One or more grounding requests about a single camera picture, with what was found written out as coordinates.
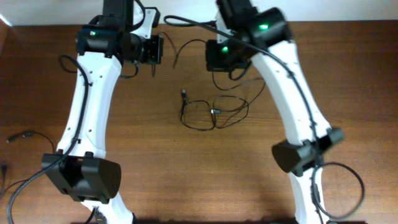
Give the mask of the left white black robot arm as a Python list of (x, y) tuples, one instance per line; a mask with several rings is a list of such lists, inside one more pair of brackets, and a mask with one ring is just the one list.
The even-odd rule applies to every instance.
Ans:
[(119, 193), (121, 166), (106, 159), (109, 107), (123, 64), (157, 65), (164, 40), (152, 33), (160, 12), (139, 1), (105, 1), (103, 11), (77, 33), (76, 87), (57, 151), (42, 167), (65, 195), (89, 208), (98, 223), (134, 223)]

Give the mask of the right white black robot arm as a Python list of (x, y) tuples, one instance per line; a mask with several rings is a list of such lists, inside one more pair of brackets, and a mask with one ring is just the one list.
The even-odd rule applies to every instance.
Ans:
[(331, 223), (324, 208), (323, 154), (342, 141), (320, 112), (300, 66), (292, 31), (278, 8), (260, 12), (251, 1), (217, 1), (216, 40), (206, 43), (210, 72), (254, 66), (279, 110), (286, 139), (272, 147), (290, 178), (296, 223)]

